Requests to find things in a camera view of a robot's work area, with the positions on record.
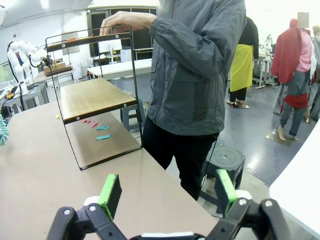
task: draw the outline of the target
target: black pants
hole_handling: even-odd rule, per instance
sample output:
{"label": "black pants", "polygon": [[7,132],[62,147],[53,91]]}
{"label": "black pants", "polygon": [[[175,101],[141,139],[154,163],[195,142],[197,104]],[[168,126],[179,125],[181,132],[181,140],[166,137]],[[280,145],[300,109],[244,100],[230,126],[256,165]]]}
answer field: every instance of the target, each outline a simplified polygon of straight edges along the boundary
{"label": "black pants", "polygon": [[197,200],[201,191],[202,167],[218,135],[175,135],[155,125],[147,116],[142,137],[143,147],[164,169],[175,157],[181,186]]}
{"label": "black pants", "polygon": [[246,95],[247,95],[247,88],[241,88],[237,91],[231,91],[230,92],[230,102],[235,102],[236,99],[244,101],[246,100]]}

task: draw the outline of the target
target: yellow skirt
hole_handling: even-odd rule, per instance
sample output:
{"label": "yellow skirt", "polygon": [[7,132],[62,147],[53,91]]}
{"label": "yellow skirt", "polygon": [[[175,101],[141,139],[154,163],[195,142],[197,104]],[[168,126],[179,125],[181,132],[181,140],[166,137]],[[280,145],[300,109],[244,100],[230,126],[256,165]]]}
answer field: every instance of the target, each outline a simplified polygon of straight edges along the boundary
{"label": "yellow skirt", "polygon": [[252,85],[254,47],[238,44],[230,69],[230,91],[248,88]]}

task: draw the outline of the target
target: gray plastic stool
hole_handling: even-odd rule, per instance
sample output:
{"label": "gray plastic stool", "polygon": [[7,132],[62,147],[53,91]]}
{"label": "gray plastic stool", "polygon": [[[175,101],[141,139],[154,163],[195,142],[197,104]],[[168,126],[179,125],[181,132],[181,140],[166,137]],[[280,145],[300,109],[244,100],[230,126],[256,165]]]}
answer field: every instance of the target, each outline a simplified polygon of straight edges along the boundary
{"label": "gray plastic stool", "polygon": [[[132,129],[138,129],[139,128],[139,123],[136,124],[129,124],[129,119],[133,119],[133,118],[137,118],[138,122],[141,122],[141,127],[144,126],[145,121],[146,121],[146,115],[145,115],[145,111],[144,111],[144,106],[143,103],[141,101],[141,99],[139,99],[139,110],[140,112],[138,112],[138,107],[137,105],[132,105],[132,106],[126,106],[120,109],[120,118],[121,118],[121,122],[123,123],[123,126],[128,130],[132,130]],[[135,114],[130,114],[130,111],[135,110]]]}
{"label": "gray plastic stool", "polygon": [[[242,152],[224,145],[217,145],[213,151],[211,161],[207,158],[202,168],[202,178],[215,177],[217,169],[227,170],[230,179],[236,189],[240,187],[242,174],[245,166],[245,156]],[[221,212],[218,200],[213,196],[201,191],[200,197],[217,206],[217,213]]]}

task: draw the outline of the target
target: blue object on table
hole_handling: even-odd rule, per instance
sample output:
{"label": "blue object on table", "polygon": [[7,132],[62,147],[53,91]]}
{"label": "blue object on table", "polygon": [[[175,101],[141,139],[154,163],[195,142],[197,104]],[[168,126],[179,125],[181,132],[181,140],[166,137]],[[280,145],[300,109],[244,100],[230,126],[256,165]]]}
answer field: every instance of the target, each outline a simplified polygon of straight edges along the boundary
{"label": "blue object on table", "polygon": [[98,137],[96,138],[96,140],[109,139],[109,138],[110,138],[110,134],[105,135],[105,136],[98,136]]}
{"label": "blue object on table", "polygon": [[96,129],[98,129],[98,130],[109,129],[109,126],[99,126]]}
{"label": "blue object on table", "polygon": [[5,120],[0,114],[0,146],[4,146],[6,144],[6,141],[9,137],[9,131],[7,128],[7,125],[5,123]]}

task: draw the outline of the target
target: gray floor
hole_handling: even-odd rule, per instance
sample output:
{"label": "gray floor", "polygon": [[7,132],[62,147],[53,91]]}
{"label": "gray floor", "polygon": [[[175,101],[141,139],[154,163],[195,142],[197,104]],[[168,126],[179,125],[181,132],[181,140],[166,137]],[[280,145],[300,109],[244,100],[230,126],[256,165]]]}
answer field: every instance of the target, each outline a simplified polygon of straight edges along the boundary
{"label": "gray floor", "polygon": [[[134,84],[132,79],[118,79],[111,81],[118,88],[127,92],[134,93]],[[72,81],[63,82],[61,87],[72,84]],[[248,191],[255,202],[268,198],[269,186],[280,175],[284,168],[289,164],[295,154],[298,152],[304,141],[309,136],[315,126],[302,122],[298,137],[299,142],[293,142],[290,147],[279,144],[275,141],[265,138],[268,131],[273,129],[279,122],[280,116],[273,114],[278,90],[271,87],[255,89],[252,86],[250,96],[247,97],[246,103],[250,109],[235,109],[226,104],[225,109],[225,129],[221,132],[218,143],[235,148],[245,155],[245,171],[242,177],[240,189]],[[151,100],[150,75],[143,75],[137,78],[137,89],[139,98],[143,102]],[[56,95],[53,88],[48,88],[50,101],[56,101]],[[120,111],[112,112],[120,120]],[[291,120],[285,127],[288,133]],[[138,138],[139,132],[131,132]],[[166,170],[169,175],[180,182],[179,170],[175,159]],[[210,193],[213,189],[213,182],[207,179],[203,190]],[[209,202],[199,199],[198,203],[202,205],[211,215],[216,215],[216,206]],[[290,219],[286,219],[293,235],[294,240],[311,240],[312,238],[306,231],[299,228]],[[250,229],[242,229],[237,235],[237,240],[255,240],[257,239]]]}

